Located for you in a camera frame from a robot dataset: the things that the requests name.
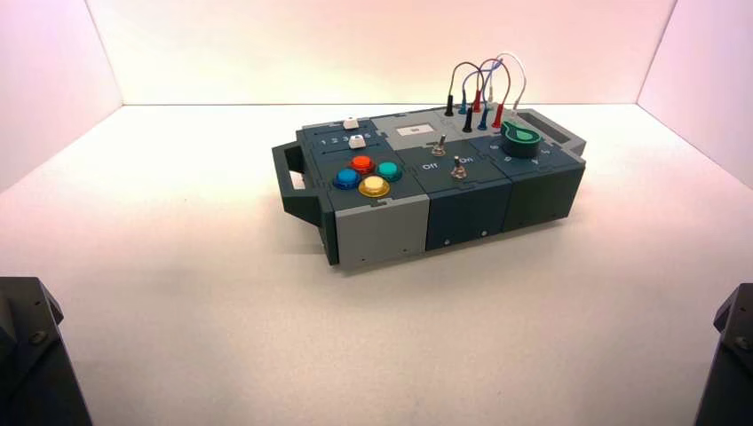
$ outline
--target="blue button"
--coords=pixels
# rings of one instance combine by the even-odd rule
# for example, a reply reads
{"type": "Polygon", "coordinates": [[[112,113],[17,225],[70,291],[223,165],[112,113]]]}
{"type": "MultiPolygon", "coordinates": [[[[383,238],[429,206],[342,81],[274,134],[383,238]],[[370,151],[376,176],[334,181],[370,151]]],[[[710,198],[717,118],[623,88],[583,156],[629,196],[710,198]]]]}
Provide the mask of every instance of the blue button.
{"type": "Polygon", "coordinates": [[[361,175],[353,169],[342,169],[335,176],[335,186],[340,189],[353,189],[361,181],[361,175]]]}
{"type": "Polygon", "coordinates": [[[383,162],[376,167],[377,175],[381,176],[387,182],[394,182],[402,177],[400,168],[394,162],[383,162]]]}

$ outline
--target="off label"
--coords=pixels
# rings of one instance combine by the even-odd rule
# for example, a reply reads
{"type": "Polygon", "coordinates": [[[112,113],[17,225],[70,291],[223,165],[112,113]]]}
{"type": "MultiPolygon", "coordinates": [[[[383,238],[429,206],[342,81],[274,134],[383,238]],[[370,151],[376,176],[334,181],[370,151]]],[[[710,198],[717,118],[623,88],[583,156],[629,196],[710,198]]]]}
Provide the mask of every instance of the off label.
{"type": "MultiPolygon", "coordinates": [[[[459,160],[461,164],[467,164],[469,162],[473,162],[473,157],[460,157],[459,160]]],[[[421,169],[424,169],[424,170],[435,170],[435,169],[438,169],[439,167],[440,165],[437,164],[436,162],[430,162],[428,164],[421,165],[421,169]]]]}

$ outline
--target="control panel box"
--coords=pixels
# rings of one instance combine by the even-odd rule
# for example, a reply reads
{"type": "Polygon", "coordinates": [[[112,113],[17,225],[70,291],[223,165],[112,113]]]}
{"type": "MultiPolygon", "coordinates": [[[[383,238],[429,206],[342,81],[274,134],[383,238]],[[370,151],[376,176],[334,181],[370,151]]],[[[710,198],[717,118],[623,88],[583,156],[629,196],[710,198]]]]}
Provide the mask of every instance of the control panel box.
{"type": "Polygon", "coordinates": [[[273,148],[283,207],[319,228],[330,264],[372,264],[567,217],[584,140],[532,109],[505,110],[498,127],[472,108],[453,111],[309,125],[273,148]]]}

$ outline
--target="screw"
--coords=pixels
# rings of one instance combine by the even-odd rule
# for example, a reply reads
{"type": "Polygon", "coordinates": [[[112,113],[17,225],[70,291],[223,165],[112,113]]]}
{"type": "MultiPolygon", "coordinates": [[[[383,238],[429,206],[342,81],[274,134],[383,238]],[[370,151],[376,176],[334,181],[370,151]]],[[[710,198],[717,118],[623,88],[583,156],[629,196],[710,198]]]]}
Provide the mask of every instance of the screw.
{"type": "Polygon", "coordinates": [[[33,344],[34,346],[41,344],[45,340],[47,340],[47,333],[44,331],[35,331],[31,336],[28,337],[28,342],[33,344]]]}
{"type": "Polygon", "coordinates": [[[734,338],[734,344],[736,344],[738,348],[744,350],[745,352],[753,351],[753,343],[751,343],[750,340],[741,335],[734,338]]]}

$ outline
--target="carrying handle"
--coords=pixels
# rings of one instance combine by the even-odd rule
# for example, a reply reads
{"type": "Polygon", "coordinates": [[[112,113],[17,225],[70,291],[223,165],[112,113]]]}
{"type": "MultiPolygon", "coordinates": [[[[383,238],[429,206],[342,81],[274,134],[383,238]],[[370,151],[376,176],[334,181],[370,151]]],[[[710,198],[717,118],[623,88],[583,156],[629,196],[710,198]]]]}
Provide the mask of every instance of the carrying handle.
{"type": "Polygon", "coordinates": [[[285,211],[312,225],[321,226],[319,192],[312,188],[296,189],[290,178],[291,171],[304,172],[304,153],[301,145],[291,142],[276,146],[272,148],[272,157],[285,211]]]}

